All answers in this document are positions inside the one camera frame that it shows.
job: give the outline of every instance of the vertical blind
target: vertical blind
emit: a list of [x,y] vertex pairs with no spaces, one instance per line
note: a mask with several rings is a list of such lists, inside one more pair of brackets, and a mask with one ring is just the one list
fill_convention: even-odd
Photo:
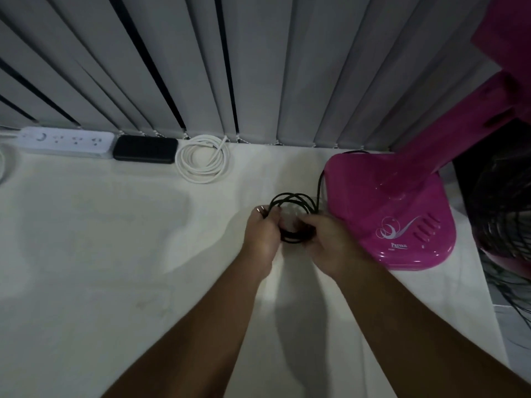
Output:
[[490,0],[0,0],[0,125],[370,150],[499,70]]

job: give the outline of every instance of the person's left arm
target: person's left arm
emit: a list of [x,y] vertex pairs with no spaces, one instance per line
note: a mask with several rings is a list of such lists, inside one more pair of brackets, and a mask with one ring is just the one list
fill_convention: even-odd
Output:
[[280,245],[275,207],[257,208],[242,249],[207,294],[146,351],[102,398],[222,397],[234,369],[260,282]]

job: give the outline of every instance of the person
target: person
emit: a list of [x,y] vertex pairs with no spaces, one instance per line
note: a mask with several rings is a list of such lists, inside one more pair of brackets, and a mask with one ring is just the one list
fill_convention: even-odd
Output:
[[[398,397],[531,396],[531,387],[430,311],[325,215],[306,242],[312,261],[341,289]],[[205,296],[107,390],[116,397],[222,397],[260,282],[280,245],[280,209],[254,209],[240,253]]]

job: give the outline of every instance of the white table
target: white table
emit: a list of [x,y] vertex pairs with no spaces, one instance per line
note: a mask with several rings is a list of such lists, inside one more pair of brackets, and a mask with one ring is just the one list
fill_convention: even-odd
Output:
[[[232,144],[229,174],[16,154],[0,185],[0,396],[98,397],[209,289],[255,205],[314,196],[340,150]],[[446,262],[395,275],[507,363],[452,167],[457,226]],[[227,397],[394,396],[339,289],[299,246],[260,287]]]

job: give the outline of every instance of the power strip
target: power strip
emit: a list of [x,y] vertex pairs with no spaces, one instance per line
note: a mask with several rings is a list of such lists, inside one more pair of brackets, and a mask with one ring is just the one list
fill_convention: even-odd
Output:
[[116,134],[50,127],[24,127],[8,141],[29,153],[111,159]]

